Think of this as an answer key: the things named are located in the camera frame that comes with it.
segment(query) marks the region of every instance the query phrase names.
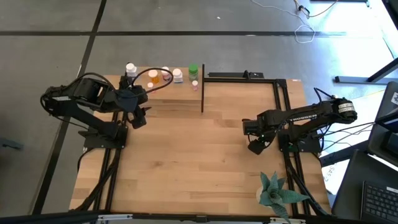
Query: green bottle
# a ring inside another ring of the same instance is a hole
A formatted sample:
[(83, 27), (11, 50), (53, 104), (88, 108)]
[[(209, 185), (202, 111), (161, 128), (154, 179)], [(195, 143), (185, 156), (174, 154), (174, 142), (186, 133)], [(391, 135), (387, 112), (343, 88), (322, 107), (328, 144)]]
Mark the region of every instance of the green bottle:
[(192, 82), (198, 80), (198, 65), (190, 64), (188, 67), (189, 80)]

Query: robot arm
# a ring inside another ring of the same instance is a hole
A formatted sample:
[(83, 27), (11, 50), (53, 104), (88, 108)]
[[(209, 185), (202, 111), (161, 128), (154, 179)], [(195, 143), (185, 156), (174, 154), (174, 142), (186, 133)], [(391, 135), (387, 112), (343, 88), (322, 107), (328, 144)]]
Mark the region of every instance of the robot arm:
[(140, 108), (139, 105), (148, 100), (147, 94), (139, 85), (122, 85), (126, 82), (127, 78), (121, 77), (121, 86), (126, 88), (116, 90), (107, 80), (104, 82), (93, 78), (77, 78), (67, 86), (48, 88), (40, 102), (52, 116), (69, 116), (87, 124), (90, 127), (89, 131), (79, 132), (86, 140), (88, 136), (96, 136), (97, 140), (123, 142), (127, 133), (125, 127), (115, 122), (102, 121), (79, 106), (86, 106), (100, 113), (132, 113), (134, 119), (129, 120), (132, 127), (142, 127), (146, 124), (147, 108)]
[(318, 104), (304, 106), (288, 111), (267, 110), (257, 115), (257, 120), (244, 119), (243, 133), (247, 136), (257, 136), (250, 141), (248, 148), (260, 154), (274, 140), (276, 134), (285, 124), (294, 121), (309, 119), (302, 125), (290, 125), (287, 130), (289, 143), (295, 144), (318, 129), (333, 123), (350, 124), (357, 119), (354, 106), (345, 98), (334, 98), (330, 101), (321, 101)]

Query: wooden tabletop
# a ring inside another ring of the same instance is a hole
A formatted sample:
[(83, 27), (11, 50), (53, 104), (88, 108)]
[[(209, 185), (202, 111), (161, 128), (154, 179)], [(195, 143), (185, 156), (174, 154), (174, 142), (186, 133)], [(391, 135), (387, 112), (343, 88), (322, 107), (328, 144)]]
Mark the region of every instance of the wooden tabletop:
[[(182, 71), (187, 78), (187, 68)], [(117, 86), (119, 76), (106, 78)], [(292, 108), (305, 106), (300, 80), (287, 80), (287, 84)], [(152, 109), (147, 112), (147, 125), (129, 127), (112, 212), (274, 215), (272, 209), (258, 204), (256, 190), (261, 187), (260, 172), (286, 176), (282, 153), (277, 140), (259, 156), (249, 151), (241, 122), (275, 109), (272, 85), (205, 83), (204, 113), (200, 94), (201, 87), (193, 91), (189, 82), (149, 93), (146, 104)], [(111, 119), (111, 114), (96, 115)], [(96, 185), (103, 155), (104, 149), (96, 149), (83, 158), (70, 208), (79, 206)], [(311, 154), (300, 155), (306, 186), (330, 212), (319, 161)], [(101, 207), (106, 192), (105, 188)], [(291, 206), (286, 207), (291, 214)]]

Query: pill bottle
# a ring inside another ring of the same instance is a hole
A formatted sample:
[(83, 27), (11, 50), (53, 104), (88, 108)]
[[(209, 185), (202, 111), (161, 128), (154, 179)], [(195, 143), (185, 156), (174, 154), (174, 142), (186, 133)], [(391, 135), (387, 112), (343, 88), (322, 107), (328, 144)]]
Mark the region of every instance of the pill bottle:
[(135, 78), (137, 76), (137, 67), (133, 63), (126, 65), (126, 74), (128, 77)]
[(157, 76), (157, 70), (150, 70), (148, 75), (150, 77), (150, 81), (153, 84), (159, 83), (159, 77)]
[(165, 81), (169, 81), (172, 78), (170, 73), (166, 72), (166, 71), (162, 71), (162, 76), (163, 76), (163, 80), (165, 80)]
[(148, 84), (147, 84), (147, 86), (148, 86), (148, 91), (149, 90), (151, 90), (153, 87), (154, 87), (154, 84), (153, 83), (151, 83), (151, 82), (149, 82)]
[(191, 64), (188, 67), (189, 72), (189, 80), (192, 82), (194, 80), (198, 80), (198, 65)]
[(182, 72), (176, 68), (173, 70), (174, 83), (183, 83)]
[(196, 81), (196, 80), (192, 81), (192, 87), (193, 87), (193, 91), (197, 91), (198, 90), (198, 81)]

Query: green plant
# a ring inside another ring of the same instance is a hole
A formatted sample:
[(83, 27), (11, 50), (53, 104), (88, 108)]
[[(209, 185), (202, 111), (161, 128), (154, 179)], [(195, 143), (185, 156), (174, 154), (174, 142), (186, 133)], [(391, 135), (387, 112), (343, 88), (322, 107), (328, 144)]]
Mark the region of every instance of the green plant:
[(284, 218), (287, 222), (289, 216), (287, 214), (285, 203), (296, 203), (308, 199), (309, 196), (302, 195), (292, 190), (282, 189), (286, 178), (278, 179), (276, 172), (272, 175), (271, 180), (261, 172), (262, 192), (259, 203), (265, 206), (271, 206), (275, 214)]

